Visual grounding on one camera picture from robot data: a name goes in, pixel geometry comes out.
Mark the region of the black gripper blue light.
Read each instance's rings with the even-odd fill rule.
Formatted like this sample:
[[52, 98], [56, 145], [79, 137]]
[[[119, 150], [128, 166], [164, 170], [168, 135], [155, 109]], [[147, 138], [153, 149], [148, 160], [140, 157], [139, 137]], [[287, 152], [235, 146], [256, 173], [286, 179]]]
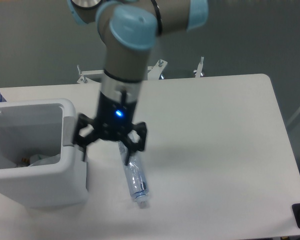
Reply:
[[[95, 118], [89, 118], [79, 113], [74, 128], [72, 143], [83, 153], [82, 161], [87, 160], [87, 148], [97, 140], [117, 142], [123, 138], [127, 148], [124, 165], [130, 162], [130, 157], [146, 148], [147, 125], [145, 122], [133, 123], [137, 102], [128, 102], [128, 93], [119, 92], [119, 100], [115, 101], [100, 93]], [[88, 126], [92, 129], [85, 135], [81, 132]]]

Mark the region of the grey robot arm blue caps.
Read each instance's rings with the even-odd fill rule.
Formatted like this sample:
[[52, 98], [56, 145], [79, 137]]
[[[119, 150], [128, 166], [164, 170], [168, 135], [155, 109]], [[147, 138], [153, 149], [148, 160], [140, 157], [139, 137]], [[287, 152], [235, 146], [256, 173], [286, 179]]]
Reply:
[[96, 116], [80, 114], [72, 141], [86, 149], [97, 140], [121, 142], [130, 157], [145, 149], [147, 126], [133, 123], [147, 63], [156, 39], [203, 26], [206, 0], [69, 0], [78, 24], [95, 23], [106, 56]]

